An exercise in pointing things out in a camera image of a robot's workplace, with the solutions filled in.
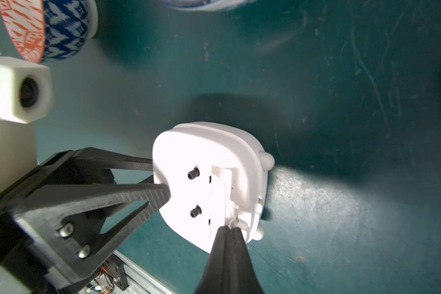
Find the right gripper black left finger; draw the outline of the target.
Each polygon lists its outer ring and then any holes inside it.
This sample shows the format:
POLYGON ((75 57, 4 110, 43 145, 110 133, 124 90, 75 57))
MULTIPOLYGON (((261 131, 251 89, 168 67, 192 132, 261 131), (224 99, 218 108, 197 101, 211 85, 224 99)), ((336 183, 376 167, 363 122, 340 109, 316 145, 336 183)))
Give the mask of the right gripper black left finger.
POLYGON ((228 260, 225 256, 228 226, 219 227, 204 270, 202 279, 196 288, 195 294, 226 294, 229 275, 226 274, 228 260))

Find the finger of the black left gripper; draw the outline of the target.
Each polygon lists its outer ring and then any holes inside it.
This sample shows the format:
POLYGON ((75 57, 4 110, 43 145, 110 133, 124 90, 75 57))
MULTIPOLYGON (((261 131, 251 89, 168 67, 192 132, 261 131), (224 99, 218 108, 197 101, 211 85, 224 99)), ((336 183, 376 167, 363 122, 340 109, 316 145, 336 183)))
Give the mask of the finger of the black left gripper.
POLYGON ((16 224, 33 241, 45 278, 62 289, 91 277, 112 253, 170 200, 165 184, 46 185, 12 209, 16 224), (143 205, 101 233, 109 211, 143 205))
POLYGON ((69 150, 41 164, 36 180, 41 184, 114 184, 112 169, 151 172, 153 162, 97 148, 69 150))

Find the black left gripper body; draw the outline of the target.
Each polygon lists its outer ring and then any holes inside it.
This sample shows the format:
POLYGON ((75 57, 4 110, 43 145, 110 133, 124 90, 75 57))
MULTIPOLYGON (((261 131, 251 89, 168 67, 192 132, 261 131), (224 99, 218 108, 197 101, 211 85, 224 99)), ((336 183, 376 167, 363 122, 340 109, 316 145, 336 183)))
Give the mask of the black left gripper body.
POLYGON ((77 166, 72 162, 47 162, 16 180, 0 186, 0 294, 75 294, 77 283, 67 281, 33 246, 29 237, 7 212, 35 190, 49 185, 77 184, 77 166))

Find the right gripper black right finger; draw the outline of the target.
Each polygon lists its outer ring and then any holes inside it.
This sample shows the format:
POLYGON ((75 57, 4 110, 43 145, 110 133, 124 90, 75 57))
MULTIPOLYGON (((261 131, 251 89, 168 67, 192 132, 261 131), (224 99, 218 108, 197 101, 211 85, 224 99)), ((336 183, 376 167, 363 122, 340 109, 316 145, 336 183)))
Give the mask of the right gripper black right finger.
POLYGON ((263 294, 241 229, 229 231, 229 293, 263 294))

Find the white alarm clock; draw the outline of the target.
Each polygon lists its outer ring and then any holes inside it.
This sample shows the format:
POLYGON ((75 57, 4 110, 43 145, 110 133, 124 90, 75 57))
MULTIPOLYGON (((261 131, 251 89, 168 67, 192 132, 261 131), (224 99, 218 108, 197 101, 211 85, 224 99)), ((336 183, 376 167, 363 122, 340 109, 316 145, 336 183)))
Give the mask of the white alarm clock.
POLYGON ((153 145, 154 182, 169 187, 160 209, 165 223, 205 252, 212 249, 211 167, 232 171, 226 226, 241 229, 246 242, 264 236, 268 173, 274 157, 250 133, 213 122, 191 122, 161 133, 153 145))

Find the white battery cover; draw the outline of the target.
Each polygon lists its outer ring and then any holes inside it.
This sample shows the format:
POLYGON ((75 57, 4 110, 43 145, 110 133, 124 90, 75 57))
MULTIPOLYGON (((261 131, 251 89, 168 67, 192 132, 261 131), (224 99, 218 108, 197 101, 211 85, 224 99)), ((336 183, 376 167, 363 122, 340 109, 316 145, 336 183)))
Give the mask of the white battery cover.
POLYGON ((232 191, 232 171, 217 166, 211 167, 211 237, 214 238, 219 227, 225 226, 230 212, 227 202, 232 191))

